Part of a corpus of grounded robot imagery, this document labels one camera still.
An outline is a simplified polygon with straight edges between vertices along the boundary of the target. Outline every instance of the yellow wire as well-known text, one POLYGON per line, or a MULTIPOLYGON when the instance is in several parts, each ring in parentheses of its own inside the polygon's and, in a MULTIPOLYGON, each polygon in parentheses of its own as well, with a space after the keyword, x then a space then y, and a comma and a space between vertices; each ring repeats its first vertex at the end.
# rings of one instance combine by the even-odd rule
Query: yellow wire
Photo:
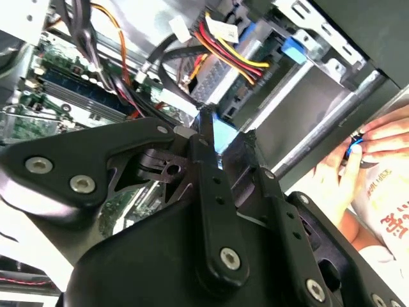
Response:
POLYGON ((190 79, 190 80, 193 80, 193 78, 195 78, 195 76, 197 75, 197 73, 199 72, 199 70, 200 70, 200 65, 198 65, 198 66, 194 69, 194 71, 193 71, 193 73, 191 73, 189 79, 190 79))
MULTIPOLYGON (((210 17, 210 13, 206 12, 206 17, 210 17)), ((243 57, 241 54, 239 54, 237 51, 234 50, 228 43, 226 43, 222 38, 216 37, 216 39, 223 45, 224 48, 226 48, 230 53, 232 53, 236 58, 238 58, 240 61, 243 61, 244 63, 254 66, 254 67, 270 67, 270 64, 263 62, 253 62, 250 61, 249 59, 246 59, 243 57)))
POLYGON ((193 78, 195 78, 195 76, 197 75, 197 73, 199 72, 200 68, 202 67, 203 62, 205 61, 205 59, 208 57, 208 54, 204 54, 202 55, 202 58, 200 59, 200 63, 198 64, 198 66, 195 67, 195 69, 193 70, 193 72, 191 73, 189 79, 193 80, 193 78))
POLYGON ((249 75, 247 75, 247 74, 245 73, 244 70, 242 70, 242 69, 240 69, 240 68, 234 66, 234 65, 233 65, 232 63, 230 63, 228 60, 226 60, 226 59, 224 59, 223 57, 219 56, 219 55, 214 51, 214 49, 212 49, 212 47, 210 47, 210 46, 206 43, 206 41, 205 41, 203 38, 201 38, 201 36, 200 36, 198 33, 195 33, 195 36, 196 36, 196 38, 199 40, 199 42, 201 42, 201 44, 204 45, 204 46, 205 46, 212 54, 214 54, 219 60, 225 62, 225 63, 226 63, 227 65, 229 65, 230 67, 233 67, 234 69, 237 69, 237 71, 238 71, 240 74, 242 74, 243 77, 245 77, 245 78, 250 82, 251 85, 254 85, 254 81, 250 78, 249 75))

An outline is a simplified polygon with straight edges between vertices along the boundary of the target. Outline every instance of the fingernail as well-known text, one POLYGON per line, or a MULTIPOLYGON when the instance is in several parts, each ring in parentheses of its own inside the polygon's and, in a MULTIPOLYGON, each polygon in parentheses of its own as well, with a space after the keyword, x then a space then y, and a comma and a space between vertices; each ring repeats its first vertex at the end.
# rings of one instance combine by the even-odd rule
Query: fingernail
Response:
POLYGON ((359 145, 353 145, 353 146, 351 147, 351 151, 352 151, 354 154, 361 154, 361 153, 362 153, 362 147, 359 146, 359 145))
POLYGON ((362 161, 369 162, 369 163, 377 162, 376 159, 374 157, 372 157, 371 155, 364 155, 362 157, 362 161))

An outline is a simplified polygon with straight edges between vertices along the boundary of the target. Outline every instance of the cable bundle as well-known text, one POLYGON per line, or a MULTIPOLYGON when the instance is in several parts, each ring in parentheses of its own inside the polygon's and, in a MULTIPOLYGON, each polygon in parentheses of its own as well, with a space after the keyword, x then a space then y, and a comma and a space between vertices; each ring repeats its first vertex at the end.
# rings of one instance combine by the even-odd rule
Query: cable bundle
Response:
POLYGON ((270 66, 268 63, 253 62, 241 56, 222 38, 214 37, 205 22, 200 22, 199 31, 196 31, 194 35, 212 54, 238 70, 251 85, 255 85, 255 82, 263 75, 263 69, 270 66))

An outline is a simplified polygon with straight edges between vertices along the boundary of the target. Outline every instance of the hole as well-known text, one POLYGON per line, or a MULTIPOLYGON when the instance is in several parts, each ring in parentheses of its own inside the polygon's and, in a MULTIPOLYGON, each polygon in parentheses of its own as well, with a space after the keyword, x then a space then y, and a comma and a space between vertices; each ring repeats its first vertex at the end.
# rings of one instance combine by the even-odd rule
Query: hole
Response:
POLYGON ((320 288, 318 288, 317 286, 313 286, 313 291, 315 292, 315 294, 320 294, 320 288))
POLYGON ((85 180, 85 179, 81 179, 81 180, 78 180, 77 181, 77 187, 80 187, 80 188, 86 188, 86 187, 88 187, 88 181, 87 180, 85 180))
POLYGON ((310 14, 311 11, 308 9, 308 7, 306 7, 303 3, 298 2, 297 3, 307 14, 310 14))
POLYGON ((233 114, 235 113, 235 111, 236 111, 236 108, 235 108, 235 107, 232 107, 232 108, 229 110, 229 112, 228 112, 227 116, 232 117, 232 116, 233 116, 233 114))
POLYGON ((44 162, 37 161, 33 163, 34 168, 36 169, 45 169, 47 166, 45 165, 44 162))
POLYGON ((180 172, 180 166, 179 165, 170 165, 170 167, 168 167, 166 169, 166 173, 168 175, 171 175, 171 176, 174 176, 179 172, 180 172))
POLYGON ((343 47, 344 51, 348 53, 350 56, 352 55, 351 51, 349 51, 345 46, 343 47))
POLYGON ((335 292, 341 288, 341 277, 334 264, 332 264, 329 260, 324 259, 319 262, 318 267, 320 268, 326 286, 331 292, 335 292))
POLYGON ((296 237, 298 240, 301 240, 301 235, 298 232, 293 232, 294 237, 296 237))
POLYGON ((231 254, 226 254, 226 259, 231 264, 233 264, 235 262, 235 258, 231 254))
POLYGON ((217 202, 219 205, 224 205, 224 199, 221 198, 221 197, 216 197, 216 202, 217 202))
POLYGON ((298 16, 300 16, 301 19, 305 20, 305 17, 296 8, 292 8, 292 9, 298 16))
POLYGON ((326 34, 328 34, 329 36, 332 36, 330 30, 328 30, 323 24, 321 25, 322 30, 324 30, 324 32, 326 32, 326 34))

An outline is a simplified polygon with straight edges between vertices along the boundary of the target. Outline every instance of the orange wire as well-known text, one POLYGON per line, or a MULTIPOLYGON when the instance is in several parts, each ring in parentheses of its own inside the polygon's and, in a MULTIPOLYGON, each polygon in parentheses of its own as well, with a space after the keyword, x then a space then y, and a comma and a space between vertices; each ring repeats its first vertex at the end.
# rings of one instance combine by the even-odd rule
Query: orange wire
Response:
POLYGON ((96 8, 97 10, 100 10, 102 13, 104 13, 106 16, 108 16, 108 18, 111 20, 111 22, 114 24, 114 26, 118 30, 120 40, 121 40, 122 74, 123 74, 123 78, 125 79, 125 82, 128 85, 131 85, 131 81, 130 81, 130 77, 129 77, 129 71, 128 71, 128 68, 127 68, 127 48, 125 46, 125 37, 123 35, 120 24, 118 24, 115 17, 112 16, 112 14, 109 13, 109 11, 106 8, 104 8, 102 5, 91 3, 91 6, 93 8, 96 8))
POLYGON ((245 77, 248 82, 251 85, 254 85, 254 80, 251 79, 251 77, 245 73, 244 70, 242 70, 240 67, 236 66, 234 63, 229 62, 228 60, 224 59, 222 56, 219 56, 215 50, 204 40, 204 38, 198 33, 195 32, 194 36, 196 36, 196 38, 199 40, 199 42, 204 45, 212 54, 214 54, 219 60, 225 62, 227 65, 229 65, 230 67, 233 67, 234 69, 236 69, 240 74, 243 75, 243 77, 245 77))

